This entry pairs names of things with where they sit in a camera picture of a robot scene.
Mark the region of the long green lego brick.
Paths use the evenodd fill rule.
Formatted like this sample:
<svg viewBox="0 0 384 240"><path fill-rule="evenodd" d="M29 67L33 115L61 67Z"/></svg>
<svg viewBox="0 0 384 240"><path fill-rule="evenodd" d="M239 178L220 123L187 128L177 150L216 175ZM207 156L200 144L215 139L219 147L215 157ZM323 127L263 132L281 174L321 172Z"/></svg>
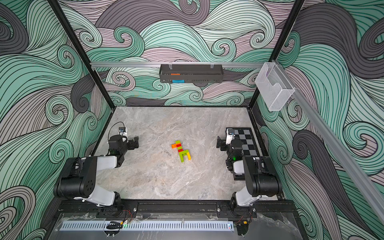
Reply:
<svg viewBox="0 0 384 240"><path fill-rule="evenodd" d="M185 161L184 157L187 156L187 153L189 153L189 150L183 150L182 152L179 153L179 157L182 163Z"/></svg>

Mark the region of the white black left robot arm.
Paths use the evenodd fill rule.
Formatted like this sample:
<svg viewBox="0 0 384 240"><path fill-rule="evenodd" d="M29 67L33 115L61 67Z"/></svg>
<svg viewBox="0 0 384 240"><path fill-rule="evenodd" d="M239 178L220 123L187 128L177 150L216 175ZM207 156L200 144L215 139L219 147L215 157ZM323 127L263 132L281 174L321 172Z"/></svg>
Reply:
<svg viewBox="0 0 384 240"><path fill-rule="evenodd" d="M138 137L129 140L124 135L114 135L109 139L109 153L106 156L68 158L55 183L54 196L87 201L99 207L117 207L121 203L120 194L98 185L97 173L121 167L127 151L137 148Z"/></svg>

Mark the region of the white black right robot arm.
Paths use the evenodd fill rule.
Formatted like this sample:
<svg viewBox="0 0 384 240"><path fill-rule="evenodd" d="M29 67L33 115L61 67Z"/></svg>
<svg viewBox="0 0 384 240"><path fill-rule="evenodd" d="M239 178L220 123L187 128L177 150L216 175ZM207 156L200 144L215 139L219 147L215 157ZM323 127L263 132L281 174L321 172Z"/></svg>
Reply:
<svg viewBox="0 0 384 240"><path fill-rule="evenodd" d="M267 157L251 155L251 150L234 135L226 140L217 138L217 148L227 153L226 166L234 180L245 181L245 187L233 194L231 208L251 207L262 197L274 197L282 193L283 187L274 168L267 165Z"/></svg>

